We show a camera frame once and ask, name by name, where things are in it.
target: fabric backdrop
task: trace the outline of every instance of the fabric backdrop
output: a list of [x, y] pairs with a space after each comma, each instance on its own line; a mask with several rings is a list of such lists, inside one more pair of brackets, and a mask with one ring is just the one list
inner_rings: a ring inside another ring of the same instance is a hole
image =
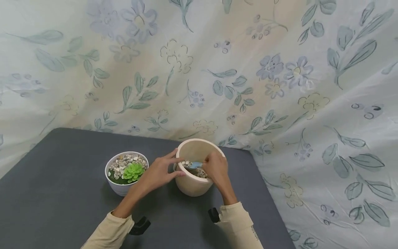
[[57, 127], [203, 138], [253, 154], [297, 248], [396, 247], [397, 1], [0, 6], [0, 177]]

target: table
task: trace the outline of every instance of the table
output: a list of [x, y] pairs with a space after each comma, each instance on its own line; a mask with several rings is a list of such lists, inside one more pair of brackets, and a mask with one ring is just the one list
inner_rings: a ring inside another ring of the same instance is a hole
[[[0, 248], [78, 249], [122, 197], [104, 175], [123, 151], [149, 163], [179, 145], [164, 139], [58, 128], [0, 179]], [[249, 212], [265, 249], [294, 249], [271, 195], [248, 151], [221, 148], [238, 199]], [[200, 197], [180, 192], [175, 181], [147, 195], [133, 212], [151, 226], [128, 235], [122, 249], [229, 249], [207, 210], [222, 205], [213, 186]]]

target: sleeve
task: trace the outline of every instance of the sleeve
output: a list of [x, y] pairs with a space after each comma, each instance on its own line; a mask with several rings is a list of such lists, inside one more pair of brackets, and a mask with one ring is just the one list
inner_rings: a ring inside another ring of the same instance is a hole
[[131, 216], [122, 219], [108, 213], [81, 249], [119, 249], [133, 226]]
[[221, 206], [219, 217], [220, 221], [216, 225], [225, 232], [233, 249], [263, 249], [249, 213], [240, 202]]

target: flower pot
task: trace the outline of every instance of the flower pot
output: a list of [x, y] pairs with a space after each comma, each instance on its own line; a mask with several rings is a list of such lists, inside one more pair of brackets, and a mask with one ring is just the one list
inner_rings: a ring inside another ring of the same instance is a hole
[[108, 177], [108, 169], [109, 169], [109, 166], [111, 166], [111, 164], [112, 164], [114, 161], [116, 161], [116, 159], [117, 159], [119, 156], [132, 155], [132, 154], [137, 154], [137, 155], [142, 156], [142, 157], [145, 159], [145, 161], [146, 161], [147, 167], [149, 166], [148, 159], [147, 159], [143, 154], [138, 153], [138, 152], [134, 152], [134, 151], [126, 151], [126, 152], [122, 152], [122, 153], [117, 154], [116, 156], [112, 157], [112, 158], [109, 160], [109, 162], [106, 164], [106, 166], [105, 166], [105, 177], [106, 177], [106, 179], [108, 180], [108, 183], [109, 183], [109, 185], [111, 186], [112, 190], [113, 190], [116, 194], [118, 194], [118, 195], [120, 195], [120, 196], [126, 196], [126, 194], [127, 194], [127, 192], [129, 191], [130, 187], [131, 187], [133, 184], [137, 183], [137, 182], [139, 181], [139, 179], [138, 179], [137, 181], [132, 182], [132, 183], [129, 183], [129, 184], [117, 184], [117, 183], [112, 182], [112, 181], [109, 179], [109, 177]]
[[[224, 153], [215, 144], [204, 139], [194, 138], [186, 140], [178, 146], [176, 157], [182, 157], [191, 162], [203, 162], [212, 151], [217, 151], [225, 157]], [[189, 173], [181, 163], [174, 165], [174, 170], [185, 172], [186, 176], [177, 177], [176, 183], [181, 192], [188, 196], [201, 196], [213, 184], [213, 181], [209, 178], [200, 178]]]

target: succulent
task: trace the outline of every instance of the succulent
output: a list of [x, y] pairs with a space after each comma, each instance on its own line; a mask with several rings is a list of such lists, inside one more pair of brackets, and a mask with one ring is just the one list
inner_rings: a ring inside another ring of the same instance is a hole
[[144, 173], [145, 169], [140, 163], [129, 163], [124, 169], [123, 178], [127, 179], [128, 183], [137, 181]]

